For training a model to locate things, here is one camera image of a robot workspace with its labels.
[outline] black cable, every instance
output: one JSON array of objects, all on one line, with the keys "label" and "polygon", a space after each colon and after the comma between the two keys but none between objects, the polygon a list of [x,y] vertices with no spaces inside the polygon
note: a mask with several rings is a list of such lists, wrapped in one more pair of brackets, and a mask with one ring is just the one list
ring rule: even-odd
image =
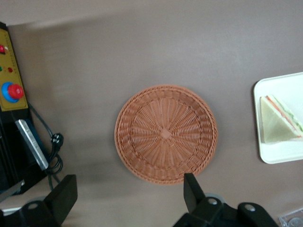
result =
[{"label": "black cable", "polygon": [[42,117],[39,115],[39,113],[36,111],[36,109],[30,104],[27,103],[29,108],[31,109],[31,111],[36,115],[36,117],[39,119],[39,121],[43,124],[43,126],[46,128],[47,132],[50,134],[51,136],[51,143],[52,143],[52,151],[49,154],[49,159],[50,159],[50,163],[52,163],[52,161],[56,158],[57,162],[55,165],[53,166],[49,166],[46,170],[45,173],[48,176],[48,182],[49,182],[49,186],[50,189],[53,190],[53,182],[52,182],[52,177],[54,178],[54,180],[57,183],[60,183],[59,178],[57,177],[57,174],[61,172],[62,168],[63,168],[63,161],[61,159],[61,157],[58,155],[58,152],[61,148],[61,146],[63,145],[63,135],[60,133],[56,133],[53,134],[52,130],[50,129],[50,127],[46,124],[46,122],[42,119]]},{"label": "black cable", "polygon": [[33,113],[36,115],[36,117],[39,119],[39,121],[43,124],[43,126],[46,128],[47,132],[49,133],[49,135],[52,137],[53,133],[52,130],[50,129],[50,127],[48,127],[48,125],[46,124],[46,122],[42,119],[42,117],[38,114],[38,112],[36,111],[36,109],[28,102],[28,107],[31,109],[31,111],[33,111]]}]

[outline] white plate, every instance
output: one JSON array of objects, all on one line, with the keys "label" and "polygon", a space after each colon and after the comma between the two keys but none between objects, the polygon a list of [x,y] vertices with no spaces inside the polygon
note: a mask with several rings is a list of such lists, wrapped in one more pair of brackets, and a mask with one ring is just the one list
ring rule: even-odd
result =
[{"label": "white plate", "polygon": [[275,95],[303,123],[303,72],[260,80],[254,88],[258,142],[262,160],[269,164],[303,159],[303,140],[264,143],[260,97]]}]

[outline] red button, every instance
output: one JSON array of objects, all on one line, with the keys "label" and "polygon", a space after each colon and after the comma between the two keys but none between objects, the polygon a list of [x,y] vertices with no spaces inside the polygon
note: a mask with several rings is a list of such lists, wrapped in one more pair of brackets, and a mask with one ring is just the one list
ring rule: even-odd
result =
[{"label": "red button", "polygon": [[0,45],[0,53],[5,54],[5,48],[3,45]]},{"label": "red button", "polygon": [[12,84],[8,87],[9,96],[14,99],[20,99],[24,95],[24,91],[19,84]]}]

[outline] blue button base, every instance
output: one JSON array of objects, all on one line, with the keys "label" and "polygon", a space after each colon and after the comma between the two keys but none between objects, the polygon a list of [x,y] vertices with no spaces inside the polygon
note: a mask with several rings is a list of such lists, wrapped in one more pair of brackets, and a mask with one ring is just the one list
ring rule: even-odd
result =
[{"label": "blue button base", "polygon": [[12,97],[9,96],[9,91],[8,91],[8,88],[9,88],[9,85],[12,85],[13,83],[12,82],[6,82],[2,85],[2,88],[1,88],[1,91],[2,91],[2,94],[4,96],[4,98],[9,101],[10,103],[16,103],[17,101],[19,101],[19,99],[14,99]]}]

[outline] wicker basket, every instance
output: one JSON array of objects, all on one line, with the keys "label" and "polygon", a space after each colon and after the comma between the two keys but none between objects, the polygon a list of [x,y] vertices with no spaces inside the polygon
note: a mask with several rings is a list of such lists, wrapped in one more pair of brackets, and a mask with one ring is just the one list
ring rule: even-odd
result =
[{"label": "wicker basket", "polygon": [[208,105],[187,88],[159,85],[133,96],[122,108],[115,143],[126,167],[158,184],[183,181],[211,161],[217,125]]}]

